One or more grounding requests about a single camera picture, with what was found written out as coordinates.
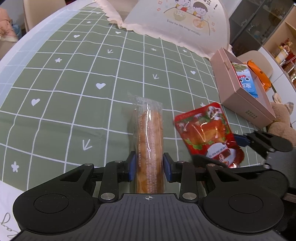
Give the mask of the red chicken snack pouch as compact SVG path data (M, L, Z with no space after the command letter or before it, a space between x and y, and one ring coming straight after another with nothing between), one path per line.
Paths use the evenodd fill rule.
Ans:
M174 124L191 155L206 156L229 168L238 167L244 160L218 102L179 114Z

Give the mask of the long biscuit roll pack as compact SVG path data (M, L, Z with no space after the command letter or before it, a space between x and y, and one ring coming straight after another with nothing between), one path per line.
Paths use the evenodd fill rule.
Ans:
M134 105L134 146L137 156L136 193L164 193L163 105L155 100L131 93L128 97Z

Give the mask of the blue snack bag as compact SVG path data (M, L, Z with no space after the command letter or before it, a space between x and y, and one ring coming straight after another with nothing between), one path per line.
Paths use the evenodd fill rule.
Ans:
M254 98L258 98L254 80L248 66L246 64L239 64L235 62L232 62L232 66L242 88Z

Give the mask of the brown plush toy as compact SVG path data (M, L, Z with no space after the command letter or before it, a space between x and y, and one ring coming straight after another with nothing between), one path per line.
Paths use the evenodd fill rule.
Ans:
M287 139L295 147L296 130L292 128L290 123L290 115L293 112L294 104L292 102L283 104L278 93L273 95L273 102L270 104L275 114L275 120L267 126L267 132Z

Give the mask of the pink cardboard box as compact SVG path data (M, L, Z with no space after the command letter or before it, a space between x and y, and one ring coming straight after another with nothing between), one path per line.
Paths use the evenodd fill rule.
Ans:
M250 72L258 97L243 89L233 68L233 63L242 64L233 54L220 48L210 59L215 82L223 106L245 118L258 128L264 128L275 119L275 114L259 78Z

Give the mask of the orange pouch bag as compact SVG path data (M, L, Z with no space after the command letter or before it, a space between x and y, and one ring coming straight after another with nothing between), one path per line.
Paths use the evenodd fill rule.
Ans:
M257 75L265 92L267 92L271 88L271 81L267 75L252 60L247 61L247 66Z

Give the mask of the white sideboard cabinet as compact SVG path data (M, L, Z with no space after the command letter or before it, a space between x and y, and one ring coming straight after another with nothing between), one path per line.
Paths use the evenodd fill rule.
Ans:
M266 51L266 49L260 47L258 51L264 55L273 68L273 73L269 78L273 88L267 91L268 99L272 101L273 94L277 92L280 95L283 103L292 102L295 106L295 88L291 83L288 74L276 62L273 56L268 51Z

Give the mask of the beige chair right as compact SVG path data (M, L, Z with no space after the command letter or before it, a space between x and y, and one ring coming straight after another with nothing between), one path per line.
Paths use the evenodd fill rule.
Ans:
M270 79L273 74L273 68L267 58L256 50L248 51L237 57L241 62L247 63L248 60L252 60Z

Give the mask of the beige chair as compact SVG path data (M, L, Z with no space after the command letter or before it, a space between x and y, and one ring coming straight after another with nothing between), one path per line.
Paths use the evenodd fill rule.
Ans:
M241 62L247 63L248 60L252 60L270 79L273 74L273 68L267 58L256 50L248 51L237 57Z
M23 0L26 32L65 6L64 0Z

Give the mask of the cream lidded jar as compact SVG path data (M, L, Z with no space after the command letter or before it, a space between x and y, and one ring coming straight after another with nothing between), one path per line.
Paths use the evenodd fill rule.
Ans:
M278 47L278 52L276 54L275 60L279 65L285 61L287 56L288 56L288 52L285 49Z

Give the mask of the green grid table mat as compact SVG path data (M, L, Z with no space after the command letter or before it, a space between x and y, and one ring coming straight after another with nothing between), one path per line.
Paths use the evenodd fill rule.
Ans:
M95 5L65 9L1 62L1 181L25 191L133 149L131 96L161 102L164 150L190 159L173 119L219 101L210 62L111 25Z

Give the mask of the glass display cabinet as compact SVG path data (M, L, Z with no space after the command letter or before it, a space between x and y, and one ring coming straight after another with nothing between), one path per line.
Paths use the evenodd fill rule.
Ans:
M230 45L235 56L258 50L277 29L295 1L241 1L229 18Z

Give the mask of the white folding food cover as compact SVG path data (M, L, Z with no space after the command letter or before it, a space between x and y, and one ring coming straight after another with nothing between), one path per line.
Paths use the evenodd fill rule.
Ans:
M220 1L98 1L119 28L185 47L212 58L230 50L230 24Z

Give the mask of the beige chair left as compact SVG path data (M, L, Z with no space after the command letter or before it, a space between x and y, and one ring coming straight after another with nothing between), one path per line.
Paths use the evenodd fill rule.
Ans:
M65 6L64 0L23 0L26 32Z

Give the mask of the wooden wall shelf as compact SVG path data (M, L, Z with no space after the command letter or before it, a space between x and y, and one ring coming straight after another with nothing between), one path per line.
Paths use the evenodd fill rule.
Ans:
M285 65L295 61L295 4L291 7L288 15L281 21L280 25L271 34L262 47L266 49L266 51L268 51L274 59L278 53L278 47L281 47L288 52L287 58L282 64L280 64L283 70Z

